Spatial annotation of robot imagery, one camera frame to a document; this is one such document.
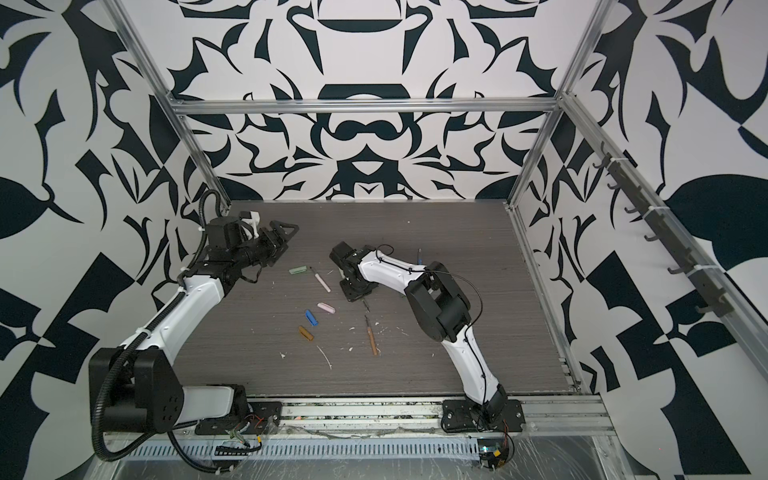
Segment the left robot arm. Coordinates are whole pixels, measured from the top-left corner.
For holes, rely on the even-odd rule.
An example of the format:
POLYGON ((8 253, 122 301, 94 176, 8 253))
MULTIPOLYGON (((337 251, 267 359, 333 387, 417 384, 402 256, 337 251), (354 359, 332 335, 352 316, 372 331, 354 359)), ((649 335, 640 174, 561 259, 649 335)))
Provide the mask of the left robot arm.
POLYGON ((296 224, 260 226, 255 211, 226 214, 220 193, 199 200, 200 241, 176 278, 174 296, 123 343, 99 349, 88 363, 91 443, 96 457, 114 462, 155 435, 203 423, 247 426, 253 416, 236 384, 185 386, 174 362, 205 316, 246 281, 245 270, 273 266, 298 233, 296 224))

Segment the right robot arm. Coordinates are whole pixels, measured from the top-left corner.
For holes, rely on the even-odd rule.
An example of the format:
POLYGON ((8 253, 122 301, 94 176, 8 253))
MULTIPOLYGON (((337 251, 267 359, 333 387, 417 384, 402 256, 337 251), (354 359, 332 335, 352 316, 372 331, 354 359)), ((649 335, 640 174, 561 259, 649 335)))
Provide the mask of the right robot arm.
POLYGON ((404 295, 422 331, 448 353, 480 418, 487 423, 500 418, 506 391, 477 344, 471 302, 443 264, 411 264, 378 248, 354 249, 345 242, 334 246, 329 258, 344 275, 340 286, 350 302, 364 299, 378 286, 404 295))

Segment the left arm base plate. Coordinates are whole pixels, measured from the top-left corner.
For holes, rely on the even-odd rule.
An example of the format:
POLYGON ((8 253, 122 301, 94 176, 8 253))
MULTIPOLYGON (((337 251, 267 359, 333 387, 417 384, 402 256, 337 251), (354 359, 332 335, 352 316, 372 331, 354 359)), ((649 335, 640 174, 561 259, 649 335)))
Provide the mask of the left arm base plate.
POLYGON ((200 421, 194 432, 196 435, 225 435, 231 431, 242 435, 271 433, 280 426, 282 407, 279 401, 249 401, 244 410, 200 421))

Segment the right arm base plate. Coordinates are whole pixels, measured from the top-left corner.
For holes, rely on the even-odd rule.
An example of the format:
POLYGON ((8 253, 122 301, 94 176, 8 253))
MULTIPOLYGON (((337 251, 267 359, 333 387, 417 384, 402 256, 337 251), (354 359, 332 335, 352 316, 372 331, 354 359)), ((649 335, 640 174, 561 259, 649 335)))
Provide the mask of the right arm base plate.
POLYGON ((493 418, 469 399, 444 400, 440 428, 446 433, 521 433, 526 419, 517 400, 507 400, 493 418))

